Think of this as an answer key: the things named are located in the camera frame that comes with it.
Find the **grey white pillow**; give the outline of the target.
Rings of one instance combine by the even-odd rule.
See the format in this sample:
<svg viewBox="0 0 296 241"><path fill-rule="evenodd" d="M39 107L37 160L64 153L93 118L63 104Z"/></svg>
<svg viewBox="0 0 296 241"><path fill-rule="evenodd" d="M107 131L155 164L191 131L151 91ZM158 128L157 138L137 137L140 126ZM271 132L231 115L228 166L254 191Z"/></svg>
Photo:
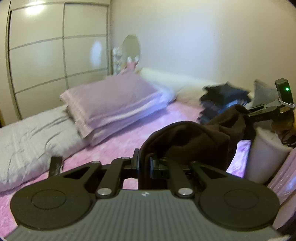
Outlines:
<svg viewBox="0 0 296 241"><path fill-rule="evenodd" d="M1 192L48 171L52 156L67 159L87 145L64 105L4 126Z"/></svg>

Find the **small black remote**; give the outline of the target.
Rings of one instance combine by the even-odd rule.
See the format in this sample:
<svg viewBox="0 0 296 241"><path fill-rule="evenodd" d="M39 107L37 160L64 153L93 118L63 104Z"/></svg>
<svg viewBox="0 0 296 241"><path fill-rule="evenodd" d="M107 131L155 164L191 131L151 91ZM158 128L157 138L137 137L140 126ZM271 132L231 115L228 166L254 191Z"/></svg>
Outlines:
<svg viewBox="0 0 296 241"><path fill-rule="evenodd" d="M63 169L63 158L59 156L52 156L49 167L48 177L59 175Z"/></svg>

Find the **round vanity mirror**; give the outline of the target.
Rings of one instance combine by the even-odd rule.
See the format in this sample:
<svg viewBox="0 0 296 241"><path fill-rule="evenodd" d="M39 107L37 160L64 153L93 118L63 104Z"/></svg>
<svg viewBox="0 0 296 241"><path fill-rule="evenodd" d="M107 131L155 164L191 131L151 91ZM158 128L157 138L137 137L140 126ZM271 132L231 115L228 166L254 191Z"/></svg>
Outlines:
<svg viewBox="0 0 296 241"><path fill-rule="evenodd" d="M140 42L136 35L129 34L126 36L122 44L122 58L124 61L131 57L134 60L135 57L140 58L141 49Z"/></svg>

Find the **pink cup on vanity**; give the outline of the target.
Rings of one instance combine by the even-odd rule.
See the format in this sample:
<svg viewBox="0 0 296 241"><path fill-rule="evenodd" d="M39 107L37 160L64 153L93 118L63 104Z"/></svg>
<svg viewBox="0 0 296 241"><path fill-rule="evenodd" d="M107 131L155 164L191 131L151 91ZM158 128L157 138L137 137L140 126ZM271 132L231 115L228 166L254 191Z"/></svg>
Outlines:
<svg viewBox="0 0 296 241"><path fill-rule="evenodd" d="M136 66L137 66L137 61L127 62L125 71L126 72L135 71Z"/></svg>

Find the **lilac pillow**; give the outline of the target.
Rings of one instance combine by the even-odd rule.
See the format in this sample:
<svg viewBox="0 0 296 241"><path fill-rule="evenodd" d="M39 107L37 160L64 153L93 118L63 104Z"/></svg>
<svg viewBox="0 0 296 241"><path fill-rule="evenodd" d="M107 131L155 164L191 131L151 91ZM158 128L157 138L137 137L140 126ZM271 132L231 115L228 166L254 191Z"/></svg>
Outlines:
<svg viewBox="0 0 296 241"><path fill-rule="evenodd" d="M95 146L165 109L176 96L171 88L127 71L68 89L60 99L67 105L81 137Z"/></svg>

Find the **white sliding wardrobe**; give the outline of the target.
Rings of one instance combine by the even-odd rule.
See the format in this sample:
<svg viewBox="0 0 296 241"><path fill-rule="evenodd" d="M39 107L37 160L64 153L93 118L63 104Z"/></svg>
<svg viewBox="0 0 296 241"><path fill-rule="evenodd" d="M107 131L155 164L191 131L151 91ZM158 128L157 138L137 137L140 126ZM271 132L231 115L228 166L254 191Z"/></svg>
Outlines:
<svg viewBox="0 0 296 241"><path fill-rule="evenodd" d="M111 73L110 1L10 1L6 55L21 120L61 105L65 90Z"/></svg>

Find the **dark brown garment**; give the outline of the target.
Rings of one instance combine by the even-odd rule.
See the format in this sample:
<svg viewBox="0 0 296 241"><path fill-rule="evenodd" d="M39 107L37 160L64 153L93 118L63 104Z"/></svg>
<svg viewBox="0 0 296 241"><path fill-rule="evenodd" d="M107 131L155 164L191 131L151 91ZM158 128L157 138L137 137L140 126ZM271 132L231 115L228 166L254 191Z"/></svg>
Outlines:
<svg viewBox="0 0 296 241"><path fill-rule="evenodd" d="M234 105L206 125L179 121L154 132L140 148L139 189L151 189L151 159L166 158L187 165L193 161L226 171L237 145L253 138L249 111Z"/></svg>

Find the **white headboard bolster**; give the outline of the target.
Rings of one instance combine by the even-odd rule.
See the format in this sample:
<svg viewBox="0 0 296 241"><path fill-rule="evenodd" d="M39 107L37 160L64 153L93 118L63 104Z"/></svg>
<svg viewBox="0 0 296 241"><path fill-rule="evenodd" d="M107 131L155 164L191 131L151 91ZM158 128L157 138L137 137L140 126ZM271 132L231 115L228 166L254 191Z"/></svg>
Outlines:
<svg viewBox="0 0 296 241"><path fill-rule="evenodd" d="M219 84L211 80L161 72L150 68L142 68L138 74L151 83L170 88L174 91L177 101L190 106L201 106L200 97L206 93L204 87Z"/></svg>

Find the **stack of folded dark clothes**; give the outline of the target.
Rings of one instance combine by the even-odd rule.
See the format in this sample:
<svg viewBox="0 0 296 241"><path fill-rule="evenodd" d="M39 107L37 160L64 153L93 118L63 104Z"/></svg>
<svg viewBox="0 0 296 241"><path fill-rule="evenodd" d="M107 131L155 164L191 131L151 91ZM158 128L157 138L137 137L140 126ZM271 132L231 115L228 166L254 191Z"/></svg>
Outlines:
<svg viewBox="0 0 296 241"><path fill-rule="evenodd" d="M221 85L205 86L203 90L206 92L200 97L203 110L197 119L198 123L202 125L207 124L233 105L245 106L251 102L251 98L248 96L249 91L236 88L228 82Z"/></svg>

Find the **grey square cushion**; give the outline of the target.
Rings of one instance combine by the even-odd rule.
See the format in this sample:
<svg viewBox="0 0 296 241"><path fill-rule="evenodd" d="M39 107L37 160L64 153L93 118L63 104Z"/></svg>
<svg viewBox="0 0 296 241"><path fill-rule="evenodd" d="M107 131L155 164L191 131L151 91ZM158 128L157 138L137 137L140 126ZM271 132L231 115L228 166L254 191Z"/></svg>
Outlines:
<svg viewBox="0 0 296 241"><path fill-rule="evenodd" d="M267 85L260 80L254 81L254 99L252 107L261 104L269 104L278 98L278 92L275 87Z"/></svg>

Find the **white folded blanket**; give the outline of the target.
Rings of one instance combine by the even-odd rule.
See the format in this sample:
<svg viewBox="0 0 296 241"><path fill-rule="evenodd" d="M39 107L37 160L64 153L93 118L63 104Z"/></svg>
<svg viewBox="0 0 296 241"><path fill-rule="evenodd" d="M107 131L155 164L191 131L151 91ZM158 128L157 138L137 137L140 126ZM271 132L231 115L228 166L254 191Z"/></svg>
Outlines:
<svg viewBox="0 0 296 241"><path fill-rule="evenodd" d="M276 133L260 127L248 153L244 178L255 183L266 183L279 170L291 147L281 143Z"/></svg>

